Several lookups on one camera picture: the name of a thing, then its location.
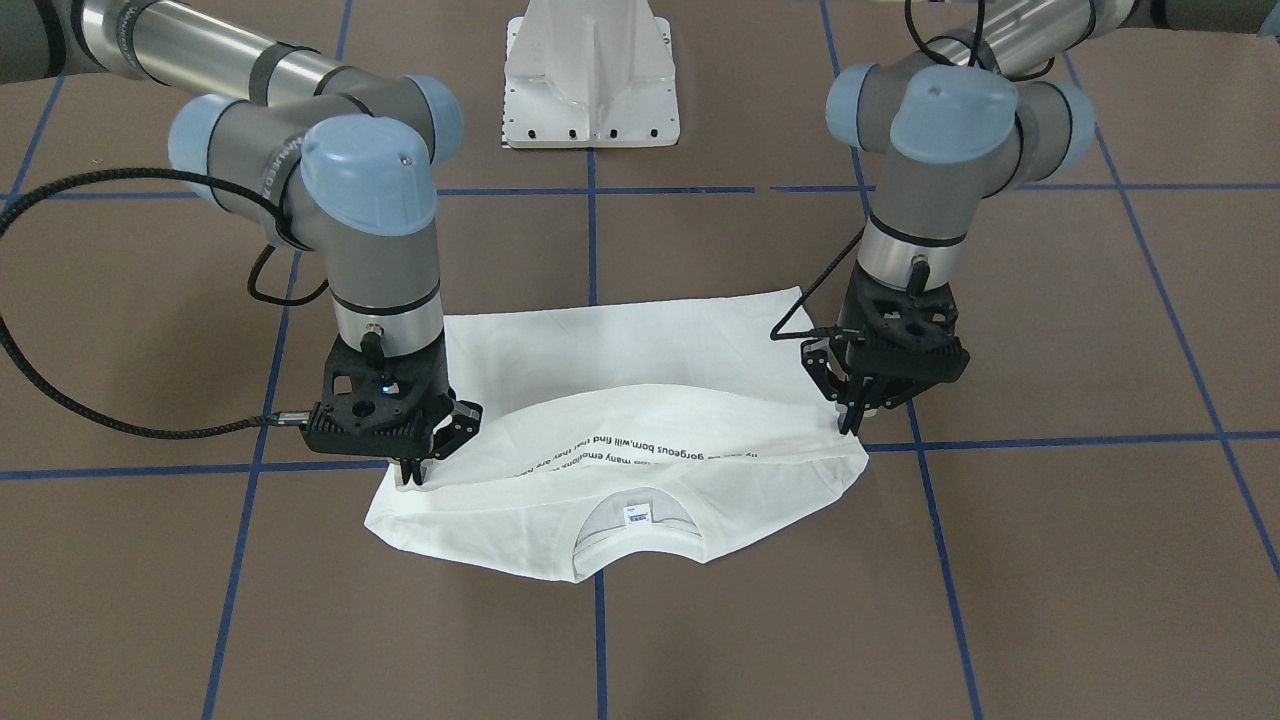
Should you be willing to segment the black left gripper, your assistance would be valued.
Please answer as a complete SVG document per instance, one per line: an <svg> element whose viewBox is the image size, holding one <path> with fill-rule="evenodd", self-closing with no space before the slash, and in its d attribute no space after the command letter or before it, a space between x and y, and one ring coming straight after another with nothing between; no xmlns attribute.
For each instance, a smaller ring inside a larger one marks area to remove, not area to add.
<svg viewBox="0 0 1280 720"><path fill-rule="evenodd" d="M868 413L957 380L970 355L956 322L950 284L911 295L852 273L836 325L800 348L803 368L838 406L838 433L858 436Z"/></svg>

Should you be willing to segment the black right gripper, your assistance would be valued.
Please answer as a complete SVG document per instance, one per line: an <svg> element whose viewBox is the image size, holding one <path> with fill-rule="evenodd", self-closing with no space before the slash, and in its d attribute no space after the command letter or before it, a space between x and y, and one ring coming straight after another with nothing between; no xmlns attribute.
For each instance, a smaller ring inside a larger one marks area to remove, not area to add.
<svg viewBox="0 0 1280 720"><path fill-rule="evenodd" d="M372 365L342 338L324 366L323 452L398 460L398 486L420 489L429 460L477 436L483 406L451 388L445 338Z"/></svg>

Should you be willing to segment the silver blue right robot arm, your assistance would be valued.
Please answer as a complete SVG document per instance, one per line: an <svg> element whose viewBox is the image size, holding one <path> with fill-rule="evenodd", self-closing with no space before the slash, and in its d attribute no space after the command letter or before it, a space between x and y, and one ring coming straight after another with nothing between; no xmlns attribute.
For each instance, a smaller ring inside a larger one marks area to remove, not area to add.
<svg viewBox="0 0 1280 720"><path fill-rule="evenodd" d="M268 251L315 252L338 334L321 398L192 430L138 427L63 393L3 350L42 395L96 424L154 439L294 427L317 454L384 457L406 489L480 432L483 407L451 388L436 238L436 167L463 138L454 95L430 76L380 77L205 14L182 1L5 1L3 82L106 72L192 99L166 141L169 168L93 170L42 184L3 227L86 184L172 179L259 224Z"/></svg>

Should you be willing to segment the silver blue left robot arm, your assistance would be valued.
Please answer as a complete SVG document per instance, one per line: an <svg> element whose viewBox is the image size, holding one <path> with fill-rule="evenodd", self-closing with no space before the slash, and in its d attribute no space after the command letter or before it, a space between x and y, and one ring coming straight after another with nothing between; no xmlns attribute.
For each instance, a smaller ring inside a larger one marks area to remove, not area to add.
<svg viewBox="0 0 1280 720"><path fill-rule="evenodd" d="M1044 74L1115 29L1274 37L1275 1L979 3L969 26L923 38L900 61L849 67L826 101L838 141L884 168L842 258L838 320L804 331L800 357L855 436L864 416L955 382L969 363L950 288L983 199L1074 165L1096 132L1092 101Z"/></svg>

